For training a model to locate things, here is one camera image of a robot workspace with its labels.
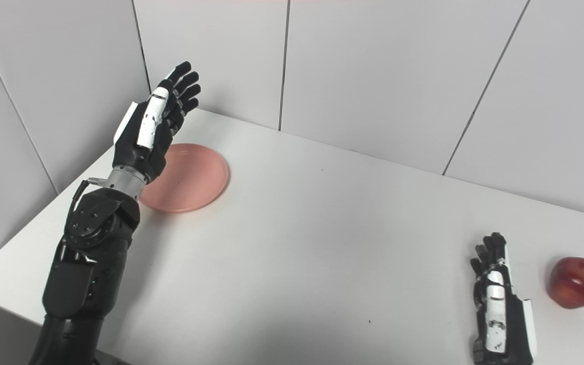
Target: pink plate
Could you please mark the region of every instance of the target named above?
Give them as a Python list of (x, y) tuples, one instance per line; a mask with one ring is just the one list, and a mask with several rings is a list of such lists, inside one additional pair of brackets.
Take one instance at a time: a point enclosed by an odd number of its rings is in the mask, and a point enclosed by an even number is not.
[(166, 213), (183, 213), (211, 203), (229, 179), (225, 160), (211, 148), (181, 143), (166, 152), (166, 168), (139, 197), (146, 206)]

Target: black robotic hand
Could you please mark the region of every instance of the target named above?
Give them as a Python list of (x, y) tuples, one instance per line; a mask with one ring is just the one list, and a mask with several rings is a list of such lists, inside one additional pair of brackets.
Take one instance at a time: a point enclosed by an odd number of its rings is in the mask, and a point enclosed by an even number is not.
[[(178, 65), (147, 101), (133, 102), (114, 136), (108, 178), (77, 189), (42, 297), (46, 317), (30, 365), (91, 365), (102, 323), (116, 302), (137, 198), (165, 168), (165, 153), (201, 89), (191, 64)], [(89, 184), (100, 189), (84, 194)]]
[(165, 168), (165, 153), (184, 123), (186, 114), (197, 107), (201, 92), (199, 75), (191, 64), (179, 64), (162, 80), (148, 100), (133, 102), (114, 136), (114, 168), (136, 169), (150, 183)]
[(473, 289), (479, 338), (472, 345), (476, 365), (531, 365), (537, 352), (530, 300), (513, 293), (506, 251), (499, 233), (477, 245), (470, 260), (477, 275)]

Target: red apple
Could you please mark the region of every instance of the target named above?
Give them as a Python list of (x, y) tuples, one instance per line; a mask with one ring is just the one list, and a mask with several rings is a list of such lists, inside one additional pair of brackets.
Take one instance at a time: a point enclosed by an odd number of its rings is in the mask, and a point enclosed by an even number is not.
[(584, 307), (584, 258), (565, 257), (556, 263), (547, 287), (549, 296), (561, 307)]

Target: robotic arm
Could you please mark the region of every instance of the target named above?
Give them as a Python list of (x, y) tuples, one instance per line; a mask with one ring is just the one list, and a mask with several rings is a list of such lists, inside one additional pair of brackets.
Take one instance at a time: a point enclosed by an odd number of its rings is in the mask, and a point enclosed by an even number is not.
[(479, 338), (472, 345), (476, 365), (531, 365), (537, 353), (530, 300), (513, 292), (506, 239), (484, 237), (470, 260), (477, 275), (473, 289)]
[[(178, 65), (148, 100), (130, 105), (114, 136), (108, 178), (74, 195), (42, 298), (46, 317), (29, 365), (91, 365), (104, 317), (116, 302), (139, 225), (136, 199), (165, 168), (165, 153), (201, 91), (190, 63)], [(100, 186), (83, 195), (89, 184)]]

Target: table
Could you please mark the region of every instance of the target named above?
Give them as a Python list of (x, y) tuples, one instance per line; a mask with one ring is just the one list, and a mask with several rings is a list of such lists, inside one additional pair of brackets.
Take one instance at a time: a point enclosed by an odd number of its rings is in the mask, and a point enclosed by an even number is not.
[[(552, 264), (584, 256), (584, 213), (194, 111), (176, 142), (230, 167), (200, 210), (141, 206), (99, 347), (134, 365), (472, 363), (468, 259), (509, 242), (532, 298), (538, 364), (584, 363), (584, 309), (545, 293)], [(0, 307), (35, 323), (72, 194), (107, 151), (0, 250)]]

